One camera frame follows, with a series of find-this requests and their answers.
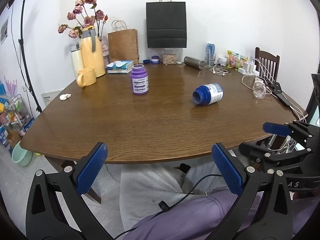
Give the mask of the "blue white pill bottle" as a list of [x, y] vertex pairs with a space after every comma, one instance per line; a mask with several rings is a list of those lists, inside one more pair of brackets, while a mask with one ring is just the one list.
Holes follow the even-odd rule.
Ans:
[[192, 94], [193, 102], [199, 106], [208, 106], [223, 98], [223, 88], [218, 83], [209, 83], [197, 87]]

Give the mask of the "black power adapter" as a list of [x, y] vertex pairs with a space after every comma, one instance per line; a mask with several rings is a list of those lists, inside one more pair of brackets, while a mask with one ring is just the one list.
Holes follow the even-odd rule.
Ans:
[[287, 99], [283, 90], [281, 89], [280, 83], [274, 81], [271, 84], [272, 94], [286, 107], [292, 108], [293, 104]]

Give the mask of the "white power strip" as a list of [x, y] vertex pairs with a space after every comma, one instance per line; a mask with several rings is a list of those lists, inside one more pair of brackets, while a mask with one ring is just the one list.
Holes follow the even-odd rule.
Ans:
[[258, 76], [260, 72], [258, 71], [257, 65], [255, 63], [255, 60], [240, 61], [240, 67], [238, 68], [238, 72], [242, 75]]

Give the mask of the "colourful snack bag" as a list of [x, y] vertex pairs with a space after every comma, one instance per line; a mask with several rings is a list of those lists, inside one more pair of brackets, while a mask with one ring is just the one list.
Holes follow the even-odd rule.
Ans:
[[248, 62], [248, 57], [240, 55], [234, 51], [228, 50], [228, 60], [227, 60], [227, 67], [228, 68], [235, 68], [238, 70], [243, 66], [244, 63]]

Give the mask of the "small white jar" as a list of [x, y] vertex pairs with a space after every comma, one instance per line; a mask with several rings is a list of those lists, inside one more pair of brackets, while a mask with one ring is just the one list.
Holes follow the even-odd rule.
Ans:
[[217, 62], [221, 66], [227, 66], [227, 58], [226, 57], [219, 57]]

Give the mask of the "clear drinking glass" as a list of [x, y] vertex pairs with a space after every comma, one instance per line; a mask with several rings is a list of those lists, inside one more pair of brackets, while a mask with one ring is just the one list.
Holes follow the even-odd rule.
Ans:
[[204, 62], [206, 67], [213, 67], [215, 65], [216, 53], [206, 52]]

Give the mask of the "crumpled white tissue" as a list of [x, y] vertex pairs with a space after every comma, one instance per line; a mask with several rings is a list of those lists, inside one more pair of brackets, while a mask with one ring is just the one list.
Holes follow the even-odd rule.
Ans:
[[71, 96], [72, 96], [71, 94], [61, 94], [61, 95], [59, 96], [59, 98], [60, 98], [61, 101], [65, 101], [65, 100], [67, 100], [68, 98], [70, 98]]

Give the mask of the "clear container of nuts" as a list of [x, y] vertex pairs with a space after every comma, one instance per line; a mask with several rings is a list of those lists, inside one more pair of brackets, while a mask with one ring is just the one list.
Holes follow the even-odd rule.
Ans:
[[176, 65], [177, 64], [177, 55], [170, 54], [170, 53], [164, 53], [162, 55], [162, 63], [164, 65]]

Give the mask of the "purple pill bottle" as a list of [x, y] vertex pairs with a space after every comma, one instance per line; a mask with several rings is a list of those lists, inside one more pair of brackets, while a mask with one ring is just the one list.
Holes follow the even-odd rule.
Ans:
[[135, 95], [143, 95], [149, 91], [149, 78], [143, 64], [134, 65], [130, 72], [131, 90]]

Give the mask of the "yellow mug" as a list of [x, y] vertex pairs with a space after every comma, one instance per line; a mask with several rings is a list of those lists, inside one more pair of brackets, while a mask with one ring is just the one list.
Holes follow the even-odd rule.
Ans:
[[84, 88], [86, 86], [96, 83], [97, 78], [93, 67], [84, 68], [78, 71], [78, 77], [76, 83], [79, 87]]

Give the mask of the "black paper bag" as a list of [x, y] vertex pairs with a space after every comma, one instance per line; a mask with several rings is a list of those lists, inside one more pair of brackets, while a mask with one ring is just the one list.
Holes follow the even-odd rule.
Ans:
[[148, 48], [186, 48], [185, 2], [159, 0], [146, 3], [146, 38]]

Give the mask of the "yellow thermos jug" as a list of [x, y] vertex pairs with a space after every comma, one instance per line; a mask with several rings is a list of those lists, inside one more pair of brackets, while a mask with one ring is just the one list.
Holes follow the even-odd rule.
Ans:
[[93, 25], [82, 30], [80, 50], [84, 68], [92, 67], [96, 77], [106, 74], [103, 51]]

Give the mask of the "white thermos bottle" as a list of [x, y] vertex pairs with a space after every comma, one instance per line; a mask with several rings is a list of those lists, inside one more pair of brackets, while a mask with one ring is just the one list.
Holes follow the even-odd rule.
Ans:
[[70, 52], [71, 52], [71, 58], [72, 58], [72, 64], [75, 72], [76, 78], [78, 78], [79, 71], [84, 69], [84, 64], [82, 60], [81, 50], [80, 50], [80, 43], [75, 42], [70, 45]]

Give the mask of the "brown paper bag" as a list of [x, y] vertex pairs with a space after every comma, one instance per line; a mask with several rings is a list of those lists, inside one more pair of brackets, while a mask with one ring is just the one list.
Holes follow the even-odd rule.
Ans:
[[128, 29], [122, 20], [111, 23], [113, 31], [108, 33], [108, 46], [112, 61], [127, 60], [139, 64], [138, 32]]

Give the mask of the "dried pink flower bouquet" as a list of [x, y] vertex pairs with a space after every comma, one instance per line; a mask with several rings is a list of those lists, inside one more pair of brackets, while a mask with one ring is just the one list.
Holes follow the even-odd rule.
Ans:
[[67, 13], [68, 21], [75, 21], [75, 26], [68, 24], [58, 24], [59, 34], [68, 31], [70, 38], [82, 38], [83, 32], [89, 27], [95, 27], [97, 37], [102, 40], [104, 26], [108, 20], [108, 15], [97, 9], [97, 0], [76, 0], [74, 8]]

